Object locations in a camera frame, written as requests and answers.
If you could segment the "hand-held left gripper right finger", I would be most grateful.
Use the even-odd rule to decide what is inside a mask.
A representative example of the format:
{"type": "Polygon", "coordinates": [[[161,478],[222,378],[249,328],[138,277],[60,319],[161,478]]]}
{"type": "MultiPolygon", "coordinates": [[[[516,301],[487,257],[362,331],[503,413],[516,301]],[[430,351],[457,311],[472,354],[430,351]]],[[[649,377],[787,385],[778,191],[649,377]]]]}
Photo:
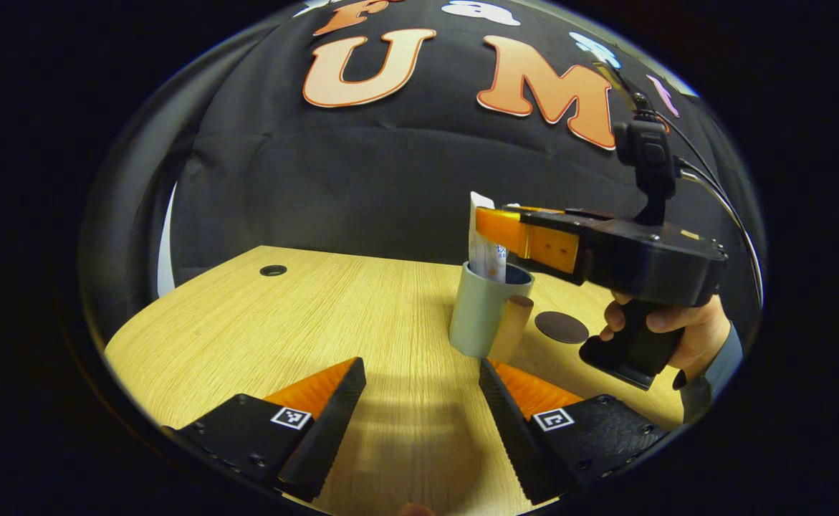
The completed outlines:
{"type": "Polygon", "coordinates": [[[479,388],[534,505],[618,477],[668,436],[615,396],[581,398],[498,360],[481,359],[479,388]]]}

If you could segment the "white toothpaste tube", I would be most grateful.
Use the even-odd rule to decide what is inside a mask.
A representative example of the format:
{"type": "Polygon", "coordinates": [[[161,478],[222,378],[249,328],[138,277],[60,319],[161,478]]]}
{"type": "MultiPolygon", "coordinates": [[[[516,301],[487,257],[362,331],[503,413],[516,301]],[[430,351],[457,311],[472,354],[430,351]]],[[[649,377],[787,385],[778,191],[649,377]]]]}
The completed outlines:
{"type": "Polygon", "coordinates": [[[477,231],[477,209],[495,209],[494,202],[475,191],[469,193],[468,268],[479,277],[504,283],[507,250],[482,237],[477,231]]]}

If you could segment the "wooden desktop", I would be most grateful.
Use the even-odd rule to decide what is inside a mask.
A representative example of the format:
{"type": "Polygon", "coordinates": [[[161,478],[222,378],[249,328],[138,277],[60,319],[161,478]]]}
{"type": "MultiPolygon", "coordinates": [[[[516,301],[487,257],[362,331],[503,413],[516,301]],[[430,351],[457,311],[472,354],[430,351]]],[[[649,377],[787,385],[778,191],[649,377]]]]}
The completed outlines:
{"type": "Polygon", "coordinates": [[[479,362],[449,342],[461,267],[257,247],[131,317],[104,356],[157,424],[179,428],[235,394],[263,398],[360,356],[367,384],[313,507],[394,516],[517,516],[524,496],[479,362]],[[287,272],[263,277],[280,264],[287,272]]]}

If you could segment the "grey cup with wooden handle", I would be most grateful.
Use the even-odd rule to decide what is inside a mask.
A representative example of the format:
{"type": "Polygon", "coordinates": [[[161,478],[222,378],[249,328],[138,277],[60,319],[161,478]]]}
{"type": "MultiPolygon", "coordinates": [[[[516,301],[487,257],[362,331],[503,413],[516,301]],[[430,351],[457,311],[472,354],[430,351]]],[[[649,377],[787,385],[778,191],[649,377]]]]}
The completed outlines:
{"type": "Polygon", "coordinates": [[[534,307],[534,277],[508,264],[505,280],[492,281],[462,264],[449,326],[449,342],[462,355],[508,362],[520,347],[534,307]]]}

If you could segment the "dark brown round coaster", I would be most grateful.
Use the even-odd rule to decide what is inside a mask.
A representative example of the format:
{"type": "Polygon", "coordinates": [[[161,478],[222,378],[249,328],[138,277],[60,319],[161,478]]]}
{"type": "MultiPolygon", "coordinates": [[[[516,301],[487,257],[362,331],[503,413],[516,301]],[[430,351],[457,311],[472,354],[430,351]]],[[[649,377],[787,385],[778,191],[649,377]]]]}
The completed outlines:
{"type": "Polygon", "coordinates": [[[566,344],[584,343],[590,336],[588,328],[576,317],[559,311],[544,311],[534,318],[534,325],[544,336],[566,344]]]}

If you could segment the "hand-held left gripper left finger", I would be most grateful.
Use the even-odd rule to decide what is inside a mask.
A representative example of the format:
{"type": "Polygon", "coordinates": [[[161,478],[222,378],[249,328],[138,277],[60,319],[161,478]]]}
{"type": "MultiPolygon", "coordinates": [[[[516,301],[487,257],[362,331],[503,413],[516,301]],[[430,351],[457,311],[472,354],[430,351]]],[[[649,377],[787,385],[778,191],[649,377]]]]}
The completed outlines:
{"type": "Polygon", "coordinates": [[[189,424],[163,430],[229,476],[313,502],[365,386],[363,359],[354,356],[264,398],[230,396],[189,424]]]}

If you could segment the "black backdrop cloth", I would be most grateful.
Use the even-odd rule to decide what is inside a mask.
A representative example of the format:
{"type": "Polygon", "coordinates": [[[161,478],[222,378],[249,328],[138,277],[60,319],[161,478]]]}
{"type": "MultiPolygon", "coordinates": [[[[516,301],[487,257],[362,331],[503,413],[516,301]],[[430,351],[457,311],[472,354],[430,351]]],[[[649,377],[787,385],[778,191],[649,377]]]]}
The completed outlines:
{"type": "Polygon", "coordinates": [[[467,258],[469,193],[498,204],[632,216],[645,205],[615,154],[544,120],[482,107],[497,53],[535,48],[557,73],[603,54],[673,124],[675,154],[719,183],[740,229],[684,181],[667,219],[728,254],[721,300],[741,339],[759,323],[767,238],[749,166],[704,98],[621,29],[544,0],[400,0],[317,36],[336,0],[289,7],[177,72],[109,150],[79,251],[102,343],[158,298],[169,238],[181,285],[261,245],[439,264],[467,258]]]}

